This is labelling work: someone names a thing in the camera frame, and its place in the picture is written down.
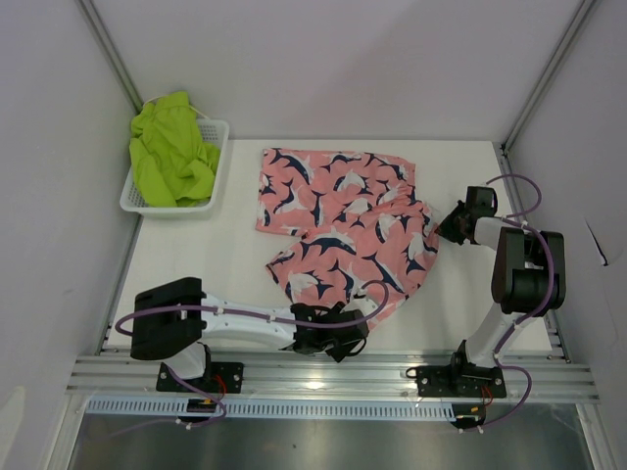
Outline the pink shark print shorts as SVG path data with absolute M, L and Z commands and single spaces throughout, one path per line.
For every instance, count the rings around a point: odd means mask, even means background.
M 265 267 L 290 301 L 334 306 L 366 289 L 388 301 L 371 328 L 417 292 L 439 252 L 414 164 L 376 153 L 264 149 L 256 228 L 296 240 Z

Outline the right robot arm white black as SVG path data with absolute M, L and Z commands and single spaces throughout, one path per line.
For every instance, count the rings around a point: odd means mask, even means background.
M 496 254 L 493 305 L 474 334 L 461 342 L 447 372 L 449 387 L 463 396 L 494 377 L 523 329 L 560 307 L 566 296 L 564 236 L 497 217 L 497 208 L 494 189 L 470 186 L 437 229 L 450 242 L 468 241 Z

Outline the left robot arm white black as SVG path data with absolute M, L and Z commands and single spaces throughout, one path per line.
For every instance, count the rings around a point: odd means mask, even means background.
M 251 307 L 208 295 L 199 278 L 186 277 L 137 294 L 134 310 L 149 313 L 132 319 L 130 356 L 165 363 L 188 390 L 200 392 L 213 379 L 211 342 L 328 353 L 339 362 L 365 345 L 365 317 L 375 310 L 375 302 L 359 295 L 331 307 Z

